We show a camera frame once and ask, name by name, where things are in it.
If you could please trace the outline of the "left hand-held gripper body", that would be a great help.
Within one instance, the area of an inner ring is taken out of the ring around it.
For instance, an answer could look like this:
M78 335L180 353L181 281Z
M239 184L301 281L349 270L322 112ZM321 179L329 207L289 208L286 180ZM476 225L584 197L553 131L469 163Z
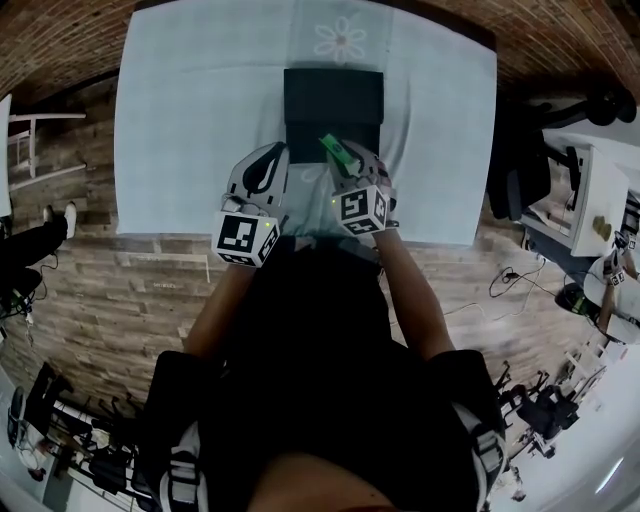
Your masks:
M288 218L281 203L281 195L260 199L225 193L214 216L212 251L227 263L262 267Z

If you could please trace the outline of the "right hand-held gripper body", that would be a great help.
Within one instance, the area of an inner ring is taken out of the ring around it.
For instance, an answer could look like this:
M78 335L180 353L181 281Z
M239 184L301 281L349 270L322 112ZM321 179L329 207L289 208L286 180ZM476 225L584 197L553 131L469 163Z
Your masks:
M396 191L388 172L378 168L359 177L334 181L332 205L338 223L351 235L368 235L399 227L394 218Z

